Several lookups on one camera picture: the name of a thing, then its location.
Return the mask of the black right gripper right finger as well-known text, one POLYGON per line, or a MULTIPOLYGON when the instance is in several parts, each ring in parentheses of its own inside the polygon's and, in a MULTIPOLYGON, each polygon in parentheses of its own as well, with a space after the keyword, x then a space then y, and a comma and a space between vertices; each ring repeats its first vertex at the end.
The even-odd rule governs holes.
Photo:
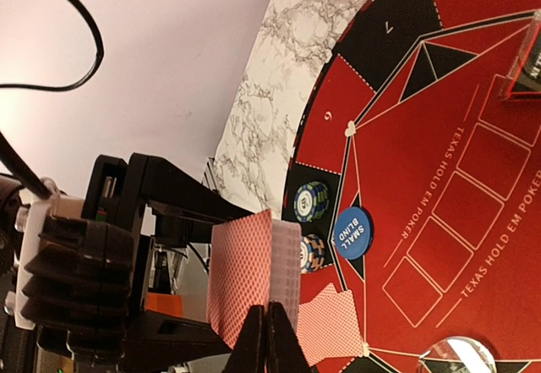
POLYGON ((266 368, 268 372, 311 372, 297 335, 281 303, 269 303, 266 329, 266 368))

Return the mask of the dealt red card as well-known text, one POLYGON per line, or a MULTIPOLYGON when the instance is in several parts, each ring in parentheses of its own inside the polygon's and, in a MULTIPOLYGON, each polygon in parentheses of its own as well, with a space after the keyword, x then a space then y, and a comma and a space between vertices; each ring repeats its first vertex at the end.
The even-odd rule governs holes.
POLYGON ((302 304, 298 314, 298 341, 309 365, 323 359, 359 356, 363 340, 354 308, 302 304))
POLYGON ((300 305, 297 334, 318 336, 331 328, 358 328, 351 290, 337 292, 329 283, 311 301, 300 305))

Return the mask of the black triangular all-in marker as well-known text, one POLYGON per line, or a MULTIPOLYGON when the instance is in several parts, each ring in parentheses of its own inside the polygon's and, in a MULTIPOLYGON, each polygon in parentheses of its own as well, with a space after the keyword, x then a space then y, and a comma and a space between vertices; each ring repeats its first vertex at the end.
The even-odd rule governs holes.
POLYGON ((533 14, 500 97, 504 101, 540 99, 540 9, 533 14))

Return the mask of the red playing card deck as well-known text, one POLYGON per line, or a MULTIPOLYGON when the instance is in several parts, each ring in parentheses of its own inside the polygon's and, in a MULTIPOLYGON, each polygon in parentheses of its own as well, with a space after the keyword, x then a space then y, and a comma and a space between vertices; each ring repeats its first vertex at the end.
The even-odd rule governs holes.
POLYGON ((229 348, 253 305, 278 302, 297 327, 301 243, 301 226, 269 210, 212 228, 206 318, 229 348))

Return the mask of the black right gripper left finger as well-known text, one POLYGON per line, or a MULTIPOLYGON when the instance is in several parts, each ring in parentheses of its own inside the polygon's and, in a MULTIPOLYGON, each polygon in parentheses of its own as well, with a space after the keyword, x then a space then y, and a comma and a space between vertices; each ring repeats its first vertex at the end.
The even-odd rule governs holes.
POLYGON ((251 306, 223 373, 265 371, 264 328, 265 307, 251 306))

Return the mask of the clear round dealer button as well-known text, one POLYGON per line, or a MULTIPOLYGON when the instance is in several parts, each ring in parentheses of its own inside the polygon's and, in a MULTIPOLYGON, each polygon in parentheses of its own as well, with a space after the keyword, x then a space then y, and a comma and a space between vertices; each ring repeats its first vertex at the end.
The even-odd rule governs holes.
POLYGON ((476 339, 447 337, 418 358, 416 372, 496 373, 495 357, 476 339))

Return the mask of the blue small blind button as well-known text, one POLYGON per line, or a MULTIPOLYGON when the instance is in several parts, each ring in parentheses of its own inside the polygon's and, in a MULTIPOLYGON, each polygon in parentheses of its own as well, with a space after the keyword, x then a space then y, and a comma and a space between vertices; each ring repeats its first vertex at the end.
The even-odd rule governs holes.
POLYGON ((336 220, 333 239, 341 257, 356 260, 365 255, 374 239, 374 224, 369 212, 357 206, 346 208, 336 220))

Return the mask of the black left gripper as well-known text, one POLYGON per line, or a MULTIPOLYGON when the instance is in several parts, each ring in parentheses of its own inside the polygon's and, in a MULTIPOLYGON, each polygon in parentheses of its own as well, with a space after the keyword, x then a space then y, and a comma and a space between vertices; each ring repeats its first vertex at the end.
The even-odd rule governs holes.
POLYGON ((16 325, 41 348, 85 365, 168 367, 226 354, 203 322, 145 308, 154 239, 145 209, 167 241, 207 243, 216 224, 247 212, 168 160, 99 156, 86 197, 51 192, 21 208, 16 325))

